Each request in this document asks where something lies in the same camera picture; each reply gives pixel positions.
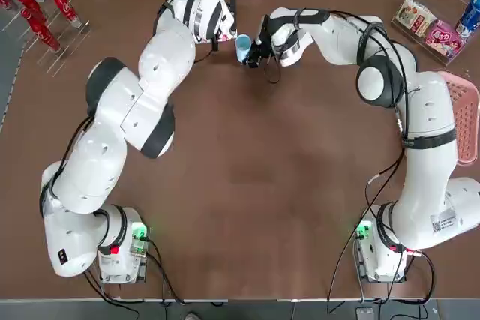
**blue can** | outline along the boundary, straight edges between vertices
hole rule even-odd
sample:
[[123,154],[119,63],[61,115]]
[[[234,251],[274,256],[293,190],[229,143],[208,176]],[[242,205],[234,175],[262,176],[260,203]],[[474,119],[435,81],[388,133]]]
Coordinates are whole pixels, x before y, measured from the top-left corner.
[[480,25],[480,0],[470,0],[455,30],[461,37],[469,37]]

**white sticker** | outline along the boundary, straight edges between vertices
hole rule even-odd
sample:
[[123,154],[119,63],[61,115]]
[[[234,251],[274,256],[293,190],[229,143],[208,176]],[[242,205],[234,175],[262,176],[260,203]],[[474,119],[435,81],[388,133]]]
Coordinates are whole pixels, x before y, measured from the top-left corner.
[[450,226],[457,225],[457,214],[455,210],[449,208],[436,215],[430,215],[430,221],[432,222],[433,233],[441,232]]

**label sticker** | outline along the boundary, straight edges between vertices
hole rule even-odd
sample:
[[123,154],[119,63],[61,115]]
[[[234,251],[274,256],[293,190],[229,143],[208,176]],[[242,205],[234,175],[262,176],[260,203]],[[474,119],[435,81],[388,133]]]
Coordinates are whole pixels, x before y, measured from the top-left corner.
[[441,232],[443,229],[457,225],[457,214],[454,209],[450,208],[439,214],[430,215],[430,221],[432,222],[433,233]]
[[60,261],[60,265],[63,265],[65,262],[68,261],[67,253],[65,249],[62,249],[58,252],[58,260]]

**floor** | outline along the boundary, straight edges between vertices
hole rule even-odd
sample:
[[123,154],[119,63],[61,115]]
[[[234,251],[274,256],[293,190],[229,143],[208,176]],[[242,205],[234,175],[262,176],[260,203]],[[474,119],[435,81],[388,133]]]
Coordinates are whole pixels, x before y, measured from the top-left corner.
[[[136,305],[139,310],[139,320],[160,319],[182,320],[189,312],[195,312],[203,320],[308,320],[308,319],[328,319],[328,320],[354,320],[356,318],[356,308],[369,307],[363,306],[355,301],[346,303],[330,316],[326,315],[325,302],[300,302],[291,303],[289,301],[231,301],[221,307],[215,307],[210,303],[196,303],[186,306],[173,304],[165,309],[156,303],[145,303]],[[436,301],[427,303],[427,309],[431,320],[470,320],[476,319],[475,313],[464,312],[464,317],[459,316],[460,309],[469,309],[460,305],[454,313],[446,311],[439,317],[439,310]],[[374,307],[374,315],[370,318],[359,318],[359,320],[377,320],[377,307]],[[381,319],[390,319],[395,314],[406,314],[409,316],[418,316],[417,307],[397,304],[390,302],[382,307]],[[77,301],[77,302],[36,302],[23,304],[0,304],[0,318],[3,320],[60,320],[66,319],[115,319],[115,320],[135,320],[136,314],[122,308],[115,308],[109,304],[100,301]]]

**snack package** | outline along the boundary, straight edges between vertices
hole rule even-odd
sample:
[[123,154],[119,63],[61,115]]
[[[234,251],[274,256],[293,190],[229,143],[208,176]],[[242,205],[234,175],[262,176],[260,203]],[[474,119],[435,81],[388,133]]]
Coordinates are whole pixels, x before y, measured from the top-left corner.
[[462,46],[465,45],[465,40],[448,23],[437,20],[428,29],[425,43],[446,58],[451,59],[460,52]]
[[415,0],[405,0],[395,18],[417,37],[424,37],[428,26],[437,20],[425,6]]

